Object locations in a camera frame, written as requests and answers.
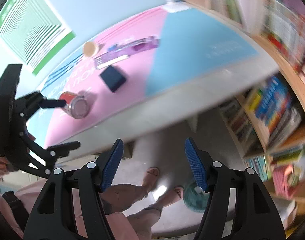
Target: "blue gripper pad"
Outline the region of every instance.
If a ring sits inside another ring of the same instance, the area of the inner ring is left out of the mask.
[[[119,163],[123,156],[123,153],[124,153],[124,143],[122,140],[120,140],[117,146],[113,149],[113,152],[110,155],[110,158],[105,168],[103,169],[102,182],[100,184],[102,192],[104,192],[106,189],[108,189],[111,186],[111,183],[118,169]]]
[[[206,181],[206,170],[200,158],[197,154],[197,150],[191,143],[189,139],[185,141],[185,153],[190,165],[191,170],[193,171],[195,180],[197,182],[198,187],[201,187],[203,191],[208,189],[208,184]]]

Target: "can lid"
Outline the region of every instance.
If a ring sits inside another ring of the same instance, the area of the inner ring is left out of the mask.
[[[83,118],[85,117],[89,112],[89,105],[87,101],[82,97],[78,98],[74,101],[74,103],[71,105],[71,115],[74,118]]]

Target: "paper cup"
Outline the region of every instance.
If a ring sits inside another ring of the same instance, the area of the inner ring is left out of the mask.
[[[98,53],[99,46],[93,41],[88,41],[84,44],[82,51],[85,57],[93,57]]]

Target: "person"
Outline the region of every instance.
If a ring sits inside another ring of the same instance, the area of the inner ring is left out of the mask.
[[[7,160],[0,159],[0,175],[7,173]],[[136,214],[125,217],[122,212],[127,210],[137,201],[147,197],[154,188],[160,171],[157,167],[149,168],[142,180],[141,186],[120,184],[110,186],[105,192],[100,193],[103,209],[109,226],[116,240],[151,240],[151,227],[160,219],[163,208],[183,198],[183,187],[178,186],[160,196],[156,203],[144,208]],[[43,188],[46,179],[38,180],[26,187],[19,189],[15,196],[22,201],[28,213]],[[73,205],[78,234],[87,237],[78,189],[73,189]],[[18,226],[8,203],[0,195],[0,211],[14,231],[23,238],[23,232]]]

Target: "black robotic claw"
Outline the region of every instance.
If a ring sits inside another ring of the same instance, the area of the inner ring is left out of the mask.
[[[104,191],[102,183],[114,174],[107,174],[114,157],[120,161],[123,143],[117,139],[112,149],[100,154],[96,162],[89,162],[79,170],[65,172],[55,169],[30,213],[24,240],[82,240],[77,231],[72,189],[79,189],[79,199],[88,239],[114,240],[106,220],[98,193]]]
[[[199,160],[204,167],[210,192],[208,205],[195,239],[222,239],[230,189],[236,188],[232,232],[223,239],[285,240],[285,231],[275,204],[254,169],[246,168],[245,171],[229,169],[223,163],[213,161],[208,152],[199,150],[192,138],[188,140],[193,147],[189,154],[195,153],[198,158],[194,161]]]
[[[0,78],[0,156],[5,156],[15,168],[48,178],[57,159],[68,156],[80,143],[69,142],[45,150],[29,137],[26,122],[39,108],[63,107],[66,101],[48,100],[38,91],[15,100],[21,68],[22,64],[10,64]],[[46,165],[32,157],[30,150]]]

